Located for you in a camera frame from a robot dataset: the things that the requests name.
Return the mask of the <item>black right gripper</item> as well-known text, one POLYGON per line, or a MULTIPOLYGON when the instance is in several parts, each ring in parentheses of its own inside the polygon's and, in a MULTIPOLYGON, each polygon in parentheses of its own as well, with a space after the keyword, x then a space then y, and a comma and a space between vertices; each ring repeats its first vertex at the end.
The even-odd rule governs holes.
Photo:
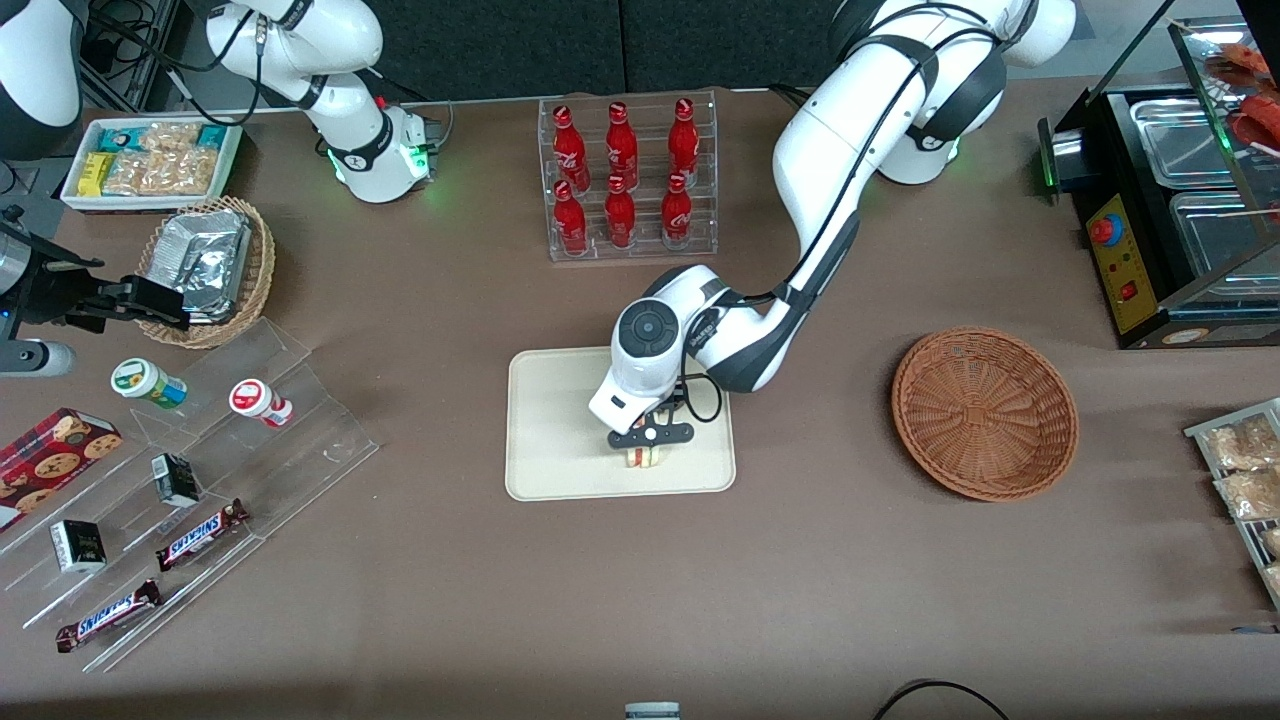
POLYGON ((189 328, 179 291, 145 277, 102 282, 91 273, 104 265, 97 258, 84 259, 26 232, 4 232, 3 238, 4 333, 54 324, 104 334, 109 322, 189 328), (93 300, 97 296, 102 300, 93 300))

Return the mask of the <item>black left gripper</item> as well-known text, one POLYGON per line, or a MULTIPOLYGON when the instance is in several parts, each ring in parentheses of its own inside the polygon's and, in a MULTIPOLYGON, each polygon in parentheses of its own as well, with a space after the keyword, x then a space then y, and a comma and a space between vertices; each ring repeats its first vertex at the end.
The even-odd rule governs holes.
POLYGON ((657 448, 692 441, 692 424, 676 421, 676 413, 686 406, 684 398, 668 398, 639 418, 625 433, 611 430, 607 442, 612 448, 657 448))

